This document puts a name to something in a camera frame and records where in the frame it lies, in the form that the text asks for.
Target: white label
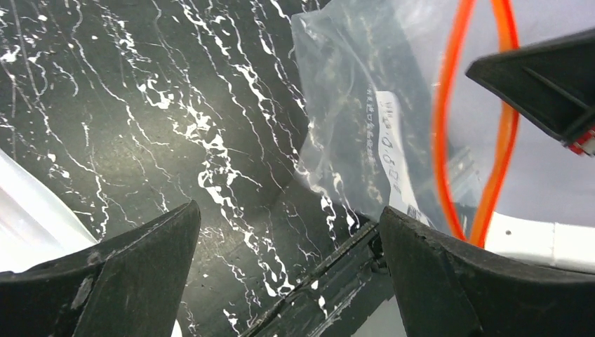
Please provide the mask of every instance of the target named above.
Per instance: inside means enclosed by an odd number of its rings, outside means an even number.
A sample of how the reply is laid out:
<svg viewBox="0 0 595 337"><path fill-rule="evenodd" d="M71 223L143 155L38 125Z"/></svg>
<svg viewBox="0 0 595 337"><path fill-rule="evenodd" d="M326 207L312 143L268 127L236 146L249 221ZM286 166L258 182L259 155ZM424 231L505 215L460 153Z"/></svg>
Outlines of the white label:
<svg viewBox="0 0 595 337"><path fill-rule="evenodd" d="M391 192L389 205L427 225L427 218L419 211L407 172L403 143L401 142L401 106L390 91L377 91L378 103L378 157L389 179Z"/></svg>

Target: black plastic part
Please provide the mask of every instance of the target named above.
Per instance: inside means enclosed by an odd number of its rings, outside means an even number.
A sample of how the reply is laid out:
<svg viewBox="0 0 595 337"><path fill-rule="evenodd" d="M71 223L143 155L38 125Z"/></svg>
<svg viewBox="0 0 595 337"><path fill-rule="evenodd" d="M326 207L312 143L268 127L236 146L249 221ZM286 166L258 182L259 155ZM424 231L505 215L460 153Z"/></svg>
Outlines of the black plastic part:
<svg viewBox="0 0 595 337"><path fill-rule="evenodd" d="M380 236L408 337L595 336L595 276L527 265L387 207Z"/></svg>
<svg viewBox="0 0 595 337"><path fill-rule="evenodd" d="M200 229L196 202L23 273L0 273L0 336L171 336Z"/></svg>
<svg viewBox="0 0 595 337"><path fill-rule="evenodd" d="M595 125L595 29L480 58L467 76L565 146Z"/></svg>
<svg viewBox="0 0 595 337"><path fill-rule="evenodd" d="M372 248L380 235L377 227L367 222L242 336L343 337L356 333L394 295L388 273L374 271L376 253L381 253ZM325 300L322 308L320 297Z"/></svg>

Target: white object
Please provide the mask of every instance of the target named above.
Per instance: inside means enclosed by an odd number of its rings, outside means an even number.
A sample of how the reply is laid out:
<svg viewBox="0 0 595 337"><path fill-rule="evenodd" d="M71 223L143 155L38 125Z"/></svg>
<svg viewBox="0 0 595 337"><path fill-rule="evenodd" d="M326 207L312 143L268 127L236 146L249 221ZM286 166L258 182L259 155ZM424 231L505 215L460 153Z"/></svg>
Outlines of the white object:
<svg viewBox="0 0 595 337"><path fill-rule="evenodd" d="M0 272L24 272L97 240L62 200L0 150ZM182 337L176 320L172 337Z"/></svg>
<svg viewBox="0 0 595 337"><path fill-rule="evenodd" d="M595 228L494 213L486 250L536 265L595 274Z"/></svg>
<svg viewBox="0 0 595 337"><path fill-rule="evenodd" d="M352 337L407 337L396 298L382 302Z"/></svg>

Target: white plastic piece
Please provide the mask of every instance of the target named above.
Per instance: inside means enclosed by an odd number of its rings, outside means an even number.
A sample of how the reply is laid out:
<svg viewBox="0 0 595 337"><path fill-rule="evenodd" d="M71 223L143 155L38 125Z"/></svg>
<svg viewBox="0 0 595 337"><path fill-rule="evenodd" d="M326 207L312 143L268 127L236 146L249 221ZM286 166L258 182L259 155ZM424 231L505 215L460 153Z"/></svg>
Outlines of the white plastic piece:
<svg viewBox="0 0 595 337"><path fill-rule="evenodd" d="M584 151L584 153L588 154L589 156L593 156L595 154L595 138L591 135L591 138L588 139L587 142L580 145L580 149Z"/></svg>
<svg viewBox="0 0 595 337"><path fill-rule="evenodd" d="M22 272L96 243L55 194L0 150L0 271Z"/></svg>
<svg viewBox="0 0 595 337"><path fill-rule="evenodd" d="M536 265L595 274L595 228L494 213L486 250Z"/></svg>

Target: red component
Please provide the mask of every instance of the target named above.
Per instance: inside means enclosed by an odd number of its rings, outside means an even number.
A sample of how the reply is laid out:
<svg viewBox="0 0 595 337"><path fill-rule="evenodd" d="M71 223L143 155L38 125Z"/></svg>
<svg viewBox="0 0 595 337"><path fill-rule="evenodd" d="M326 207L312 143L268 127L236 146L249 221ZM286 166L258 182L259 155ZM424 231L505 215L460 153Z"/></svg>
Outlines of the red component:
<svg viewBox="0 0 595 337"><path fill-rule="evenodd" d="M570 151L578 154L588 154L592 156L595 154L595 126L580 136L572 145L568 146Z"/></svg>

